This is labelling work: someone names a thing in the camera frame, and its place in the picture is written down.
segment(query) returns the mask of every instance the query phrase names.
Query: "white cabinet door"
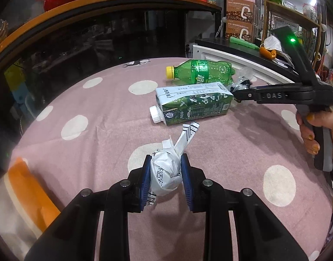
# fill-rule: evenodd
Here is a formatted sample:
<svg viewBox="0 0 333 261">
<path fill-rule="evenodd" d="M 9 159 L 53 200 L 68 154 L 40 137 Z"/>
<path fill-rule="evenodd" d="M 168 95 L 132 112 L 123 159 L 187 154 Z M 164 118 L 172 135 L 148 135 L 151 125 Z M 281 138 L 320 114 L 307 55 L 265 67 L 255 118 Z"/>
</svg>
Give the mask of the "white cabinet door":
<svg viewBox="0 0 333 261">
<path fill-rule="evenodd" d="M 199 60 L 209 61 L 227 61 L 231 62 L 235 70 L 242 69 L 243 67 L 250 67 L 253 69 L 253 75 L 265 81 L 268 84 L 280 84 L 280 83 L 293 83 L 292 80 L 278 74 L 277 72 L 268 69 L 256 62 L 252 62 L 248 59 L 235 56 L 233 54 L 215 50 L 212 48 L 193 45 L 193 58 Z"/>
</svg>

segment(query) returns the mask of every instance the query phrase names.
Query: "yellow bottle cap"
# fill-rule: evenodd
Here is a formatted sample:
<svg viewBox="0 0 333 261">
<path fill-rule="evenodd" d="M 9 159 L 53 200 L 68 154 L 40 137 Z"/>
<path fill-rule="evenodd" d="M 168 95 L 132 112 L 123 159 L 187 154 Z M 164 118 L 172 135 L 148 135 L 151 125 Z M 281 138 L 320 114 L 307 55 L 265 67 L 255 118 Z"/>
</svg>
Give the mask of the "yellow bottle cap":
<svg viewBox="0 0 333 261">
<path fill-rule="evenodd" d="M 174 79 L 174 66 L 166 67 L 166 78 L 167 79 Z"/>
</svg>

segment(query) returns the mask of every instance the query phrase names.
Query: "blue gripper pad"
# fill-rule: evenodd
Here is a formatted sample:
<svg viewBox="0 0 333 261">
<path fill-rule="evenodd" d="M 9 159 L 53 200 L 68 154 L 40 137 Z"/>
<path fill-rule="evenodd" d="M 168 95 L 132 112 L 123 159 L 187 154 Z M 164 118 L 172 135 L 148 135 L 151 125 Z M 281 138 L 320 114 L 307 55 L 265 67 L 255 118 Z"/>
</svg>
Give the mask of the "blue gripper pad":
<svg viewBox="0 0 333 261">
<path fill-rule="evenodd" d="M 151 156 L 149 159 L 146 158 L 144 164 L 146 164 L 146 171 L 142 177 L 142 183 L 140 188 L 140 209 L 143 211 L 143 208 L 146 206 L 149 186 L 151 184 Z"/>
<path fill-rule="evenodd" d="M 190 179 L 190 164 L 187 157 L 183 154 L 181 156 L 181 173 L 183 180 L 184 193 L 189 210 L 193 211 L 193 186 Z"/>
</svg>

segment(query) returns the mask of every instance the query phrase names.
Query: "green plastic bottle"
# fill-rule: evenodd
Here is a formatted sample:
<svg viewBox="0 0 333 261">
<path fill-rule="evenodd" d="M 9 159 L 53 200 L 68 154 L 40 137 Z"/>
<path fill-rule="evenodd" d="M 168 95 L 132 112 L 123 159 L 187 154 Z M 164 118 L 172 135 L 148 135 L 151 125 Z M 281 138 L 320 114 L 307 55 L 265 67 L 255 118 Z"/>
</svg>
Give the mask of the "green plastic bottle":
<svg viewBox="0 0 333 261">
<path fill-rule="evenodd" d="M 233 83 L 235 70 L 225 61 L 188 60 L 178 67 L 166 67 L 166 78 L 178 78 L 187 84 L 210 83 L 220 81 L 223 85 Z"/>
</svg>

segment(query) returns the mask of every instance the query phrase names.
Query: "black countertop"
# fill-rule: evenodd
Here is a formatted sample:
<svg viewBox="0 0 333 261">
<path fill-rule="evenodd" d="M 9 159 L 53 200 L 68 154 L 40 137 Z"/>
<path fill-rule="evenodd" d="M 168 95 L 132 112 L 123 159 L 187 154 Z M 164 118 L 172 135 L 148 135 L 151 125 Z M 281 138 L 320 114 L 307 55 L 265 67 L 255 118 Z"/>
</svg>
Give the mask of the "black countertop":
<svg viewBox="0 0 333 261">
<path fill-rule="evenodd" d="M 300 82 L 299 76 L 295 71 L 292 69 L 284 68 L 271 60 L 261 57 L 258 50 L 231 43 L 228 40 L 222 38 L 199 39 L 196 40 L 195 43 L 197 43 L 199 46 L 212 48 L 245 58 L 268 69 L 271 69 L 294 82 Z"/>
</svg>

